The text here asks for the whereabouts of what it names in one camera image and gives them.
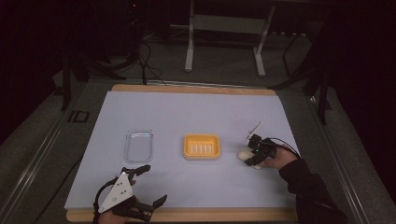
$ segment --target gray floor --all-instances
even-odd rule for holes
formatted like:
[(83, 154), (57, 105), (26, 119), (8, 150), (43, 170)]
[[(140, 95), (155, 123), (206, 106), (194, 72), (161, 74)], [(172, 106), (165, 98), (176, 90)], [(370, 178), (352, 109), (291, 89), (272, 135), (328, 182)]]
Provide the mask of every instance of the gray floor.
[[(270, 35), (263, 49), (262, 57), (267, 72), (266, 77), (258, 77), (252, 46), (257, 41), (251, 36), (232, 38), (213, 34), (200, 33), (196, 39), (193, 70), (184, 72), (184, 62), (187, 49), (187, 39), (183, 30), (177, 30), (169, 42), (164, 42), (156, 35), (145, 38), (150, 46), (148, 65), (152, 68), (155, 76), (160, 80), (151, 80), (149, 83), (161, 84), (185, 84), (195, 83), (206, 85), (232, 85), (246, 86), (250, 88), (265, 88), (287, 79), (284, 64), (281, 61), (283, 49), (290, 42), (290, 38), (283, 35)], [(303, 36), (298, 39), (292, 51), (288, 54), (290, 68), (294, 69), (302, 60), (310, 43)], [(146, 58), (149, 49), (141, 47), (141, 55)], [(118, 71), (122, 76), (128, 77), (124, 83), (141, 82), (141, 66), (136, 64)], [(149, 69), (146, 69), (148, 77), (154, 77)], [(47, 156), (42, 158), (42, 164), (34, 180), (29, 180), (26, 191), (21, 194), (20, 200), (15, 201), (15, 209), (10, 214), (7, 222), (1, 223), (33, 223), (40, 211), (50, 201), (52, 195), (58, 190), (69, 170), (83, 155), (88, 144), (92, 128), (100, 111), (101, 103), (105, 98), (106, 90), (110, 90), (114, 83), (118, 83), (108, 77), (104, 77), (92, 71), (92, 78), (88, 84), (73, 82), (74, 101), (69, 110), (61, 112), (62, 98), (51, 95), (48, 99), (12, 134), (0, 147), (0, 202), (3, 207), (12, 190), (17, 184), (23, 170), (29, 164), (39, 149), (48, 150)], [(301, 93), (304, 80), (288, 87), (288, 92)], [(290, 126), (296, 139), (304, 139), (299, 147), (308, 148), (304, 157), (314, 167), (315, 172), (329, 174), (326, 181), (334, 199), (346, 209), (350, 217), (350, 223), (394, 223), (396, 209), (389, 198), (380, 179), (375, 173), (373, 165), (367, 157), (359, 137), (343, 108), (336, 99), (335, 91), (329, 92), (329, 103), (332, 110), (326, 112), (328, 125), (316, 130), (302, 130), (299, 122), (310, 120), (312, 114), (309, 111), (294, 111), (293, 104), (304, 104), (300, 98), (291, 100), (285, 110), (288, 116), (297, 122)], [(84, 124), (68, 122), (71, 110), (90, 111), (90, 119)], [(323, 132), (328, 139), (316, 139), (315, 132)], [(336, 148), (336, 153), (317, 152), (314, 146), (306, 143), (330, 144)], [(318, 154), (335, 157), (338, 163), (323, 163), (318, 160)], [(331, 175), (334, 166), (342, 166), (346, 175)], [(59, 188), (55, 198), (51, 201), (45, 213), (37, 223), (68, 223), (65, 218), (64, 202), (67, 198), (77, 168), (66, 178)], [(352, 188), (343, 189), (338, 186), (339, 179), (352, 183)], [(350, 202), (344, 192), (356, 193), (357, 201)], [(362, 207), (363, 211), (354, 214), (349, 207)]]

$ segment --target floor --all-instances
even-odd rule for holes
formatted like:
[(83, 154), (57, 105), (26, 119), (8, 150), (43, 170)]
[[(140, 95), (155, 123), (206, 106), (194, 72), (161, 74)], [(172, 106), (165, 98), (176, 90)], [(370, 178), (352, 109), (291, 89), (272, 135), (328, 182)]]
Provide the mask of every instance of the floor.
[[(291, 39), (276, 34), (267, 38), (262, 52), (266, 77), (257, 76), (252, 52), (252, 47), (257, 42), (254, 36), (210, 32), (197, 34), (193, 69), (190, 73), (186, 73), (184, 71), (187, 51), (186, 31), (185, 28), (176, 28), (168, 41), (160, 39), (155, 34), (144, 36), (145, 44), (141, 46), (140, 55), (143, 61), (148, 62), (145, 73), (149, 84), (189, 83), (265, 88), (288, 78), (281, 56)], [(310, 43), (304, 36), (298, 39), (288, 53), (291, 70), (302, 61), (309, 46)], [(122, 58), (112, 58), (114, 63), (122, 60)], [(123, 83), (142, 82), (142, 66), (139, 63), (116, 72), (120, 76), (127, 77)], [(54, 76), (58, 85), (62, 85), (60, 76), (61, 73)], [(92, 107), (95, 109), (90, 116), (97, 117), (100, 100), (104, 98), (103, 89), (110, 89), (112, 84), (118, 82), (94, 70), (91, 70), (88, 83), (80, 83), (74, 79), (73, 98), (69, 110), (60, 111), (62, 97), (50, 95), (0, 146), (2, 206), (0, 223), (68, 223), (63, 209), (64, 201), (73, 183), (78, 160), (84, 153), (85, 148), (81, 146), (87, 144), (95, 122), (94, 119), (90, 119), (85, 124), (87, 127), (81, 128), (78, 122), (70, 122), (69, 118), (73, 110), (86, 111), (88, 108), (92, 110)], [(301, 92), (304, 83), (305, 80), (302, 80), (288, 87), (287, 91)], [(90, 95), (91, 98), (84, 99), (86, 95)], [(392, 223), (396, 218), (394, 204), (389, 200), (373, 171), (359, 137), (337, 102), (334, 90), (329, 92), (329, 102), (332, 110), (327, 111), (326, 114), (328, 118), (326, 130), (333, 138), (338, 139), (335, 143), (337, 147), (350, 148), (339, 154), (339, 160), (346, 166), (348, 173), (348, 176), (339, 178), (348, 178), (354, 183), (354, 188), (345, 189), (346, 191), (355, 190), (359, 195), (364, 195), (360, 201), (352, 202), (352, 205), (357, 203), (357, 207), (361, 203), (364, 211), (351, 214), (355, 218), (352, 218), (350, 223)], [(74, 136), (73, 141), (57, 141), (59, 134), (71, 134)], [(45, 151), (45, 156), (35, 157), (37, 151)], [(30, 163), (32, 160), (39, 161), (39, 165), (35, 167)], [(23, 179), (26, 185), (18, 185), (18, 181), (31, 170), (35, 170), (36, 173), (30, 175), (29, 179)], [(364, 178), (356, 175), (361, 172), (365, 172)]]

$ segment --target orange container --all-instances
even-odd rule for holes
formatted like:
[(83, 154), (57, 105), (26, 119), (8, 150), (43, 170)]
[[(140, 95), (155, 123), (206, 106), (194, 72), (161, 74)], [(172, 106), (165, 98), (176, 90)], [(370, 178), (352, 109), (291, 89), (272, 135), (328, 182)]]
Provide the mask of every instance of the orange container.
[(188, 160), (215, 160), (220, 156), (219, 138), (214, 134), (187, 134), (183, 154)]

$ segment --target cable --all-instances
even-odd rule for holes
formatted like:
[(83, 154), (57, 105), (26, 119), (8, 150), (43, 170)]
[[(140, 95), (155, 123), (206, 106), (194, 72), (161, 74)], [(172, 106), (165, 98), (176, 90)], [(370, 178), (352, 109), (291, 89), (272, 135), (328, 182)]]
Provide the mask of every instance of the cable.
[(282, 146), (280, 144), (271, 144), (271, 143), (261, 143), (261, 145), (268, 146), (268, 147), (281, 147), (281, 148), (291, 152), (292, 154), (294, 154), (298, 159), (301, 158), (300, 154), (298, 154), (298, 152), (293, 148), (288, 148), (288, 147)]
[(116, 184), (117, 179), (118, 179), (118, 177), (115, 177), (114, 179), (108, 181), (108, 182), (105, 183), (105, 184), (99, 189), (99, 191), (96, 193), (95, 202), (93, 203), (94, 212), (93, 212), (92, 224), (98, 224), (98, 223), (99, 223), (99, 216), (100, 216), (100, 213), (99, 213), (99, 202), (98, 202), (98, 201), (99, 201), (100, 194), (101, 194), (102, 191), (103, 191), (104, 189), (106, 189), (107, 187)]
[(70, 168), (69, 172), (67, 173), (67, 175), (64, 177), (64, 180), (62, 181), (61, 185), (56, 189), (55, 193), (52, 195), (52, 197), (49, 199), (49, 201), (47, 202), (47, 204), (44, 206), (44, 208), (41, 210), (41, 212), (38, 214), (38, 216), (35, 218), (35, 220), (32, 222), (32, 224), (37, 223), (37, 221), (43, 216), (43, 214), (46, 212), (47, 208), (50, 206), (50, 204), (52, 203), (52, 201), (55, 199), (56, 195), (59, 193), (59, 191), (61, 190), (62, 186), (64, 185), (64, 182), (66, 182), (67, 178), (70, 176), (70, 174), (72, 173), (72, 171), (77, 167), (77, 165), (81, 162), (82, 157), (79, 158), (76, 163), (72, 166), (72, 168)]
[(283, 141), (282, 139), (274, 138), (274, 137), (270, 137), (269, 139), (275, 139), (275, 140), (277, 140), (277, 141), (279, 141), (279, 142), (282, 142), (283, 144), (285, 144), (285, 145), (288, 146), (289, 148), (284, 147), (284, 146), (279, 145), (279, 144), (276, 144), (276, 146), (277, 146), (277, 147), (282, 147), (282, 148), (284, 148), (284, 149), (286, 149), (286, 150), (288, 150), (288, 151), (292, 150), (292, 151), (293, 151), (293, 154), (295, 154), (296, 156), (298, 156), (299, 159), (301, 158), (301, 156), (300, 156), (300, 154), (297, 152), (297, 150), (294, 149), (294, 147), (292, 147), (291, 145), (289, 145), (287, 142)]
[[(142, 45), (144, 45), (144, 46), (146, 46), (146, 48), (148, 48), (148, 56), (147, 56), (146, 60), (143, 58), (143, 56), (141, 56), (139, 54), (139, 62), (140, 62), (140, 65), (142, 66), (143, 85), (147, 85), (147, 77), (146, 77), (146, 67), (147, 67), (149, 69), (149, 71), (152, 73), (152, 75), (154, 75), (154, 78), (149, 78), (148, 80), (159, 79), (166, 86), (166, 83), (160, 78), (160, 76), (163, 74), (163, 72), (158, 68), (149, 66), (149, 57), (151, 55), (151, 47), (143, 40), (142, 40)], [(153, 69), (160, 71), (160, 75), (159, 76), (156, 75), (155, 72), (153, 71)]]
[(126, 58), (125, 62), (110, 65), (102, 64), (102, 66), (111, 70), (120, 70), (128, 66), (133, 66), (135, 64), (135, 61), (137, 60), (137, 57), (137, 54), (131, 54)]

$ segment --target table leg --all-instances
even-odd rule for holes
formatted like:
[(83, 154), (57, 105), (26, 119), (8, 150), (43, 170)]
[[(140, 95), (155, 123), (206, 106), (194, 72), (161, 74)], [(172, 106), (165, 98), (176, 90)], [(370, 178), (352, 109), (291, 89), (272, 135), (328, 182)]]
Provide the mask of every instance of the table leg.
[(186, 66), (184, 70), (186, 72), (192, 71), (192, 59), (194, 56), (194, 0), (190, 0), (190, 27), (189, 27), (189, 45), (187, 48)]
[(265, 76), (264, 65), (262, 64), (262, 46), (264, 45), (265, 37), (268, 35), (268, 30), (270, 28), (271, 19), (273, 18), (275, 12), (275, 7), (271, 7), (270, 12), (267, 17), (267, 21), (262, 28), (262, 38), (260, 39), (259, 46), (253, 48), (254, 58), (256, 60), (257, 72), (259, 77)]
[(63, 67), (63, 86), (62, 86), (62, 95), (64, 97), (64, 103), (62, 105), (61, 110), (65, 111), (67, 106), (70, 104), (72, 93), (71, 93), (71, 84), (70, 84), (70, 64), (69, 64), (69, 55), (68, 52), (64, 54), (62, 57), (62, 67)]

